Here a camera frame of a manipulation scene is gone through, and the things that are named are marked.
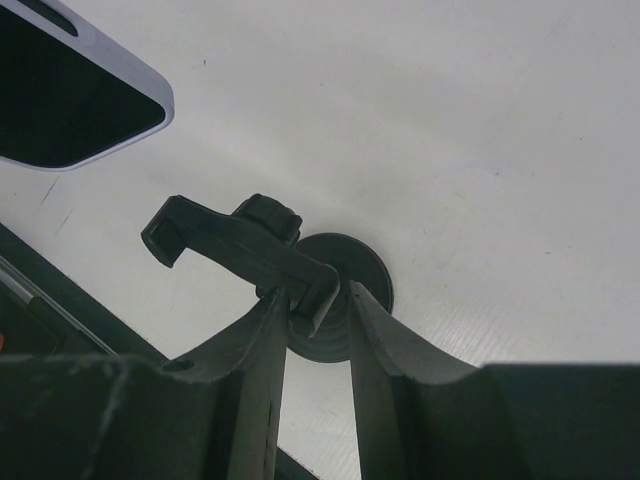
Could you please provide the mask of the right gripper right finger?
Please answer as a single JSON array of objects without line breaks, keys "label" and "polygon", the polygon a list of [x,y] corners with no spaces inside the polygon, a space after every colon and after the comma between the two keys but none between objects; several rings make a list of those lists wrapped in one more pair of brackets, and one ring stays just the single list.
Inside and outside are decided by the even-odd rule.
[{"label": "right gripper right finger", "polygon": [[350,287],[351,376],[366,479],[635,479],[635,364],[473,366]]}]

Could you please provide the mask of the phone with lilac case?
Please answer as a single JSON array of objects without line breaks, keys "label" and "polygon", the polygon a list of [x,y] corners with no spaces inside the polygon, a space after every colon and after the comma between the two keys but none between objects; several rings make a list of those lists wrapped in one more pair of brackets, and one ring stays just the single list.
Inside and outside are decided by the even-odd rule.
[{"label": "phone with lilac case", "polygon": [[64,171],[174,118],[168,81],[59,1],[1,4],[1,158]]}]

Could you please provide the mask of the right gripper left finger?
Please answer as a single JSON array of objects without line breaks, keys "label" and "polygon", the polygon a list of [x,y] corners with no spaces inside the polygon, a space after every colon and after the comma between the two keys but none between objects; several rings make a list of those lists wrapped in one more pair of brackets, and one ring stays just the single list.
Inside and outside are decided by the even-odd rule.
[{"label": "right gripper left finger", "polygon": [[166,365],[138,355],[1,361],[5,479],[270,479],[287,294]]}]

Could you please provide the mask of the black phone stand corner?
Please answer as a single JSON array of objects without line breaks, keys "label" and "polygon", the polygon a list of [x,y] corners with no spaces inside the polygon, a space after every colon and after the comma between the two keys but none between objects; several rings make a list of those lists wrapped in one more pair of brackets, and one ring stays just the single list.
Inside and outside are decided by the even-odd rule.
[{"label": "black phone stand corner", "polygon": [[258,297],[284,290],[290,301],[289,349],[318,363],[343,362],[350,356],[350,284],[363,285],[391,312],[392,278],[380,256],[360,240],[340,233],[303,237],[301,225],[293,210],[262,194],[230,214],[174,195],[141,238],[168,268],[192,250],[253,285]]}]

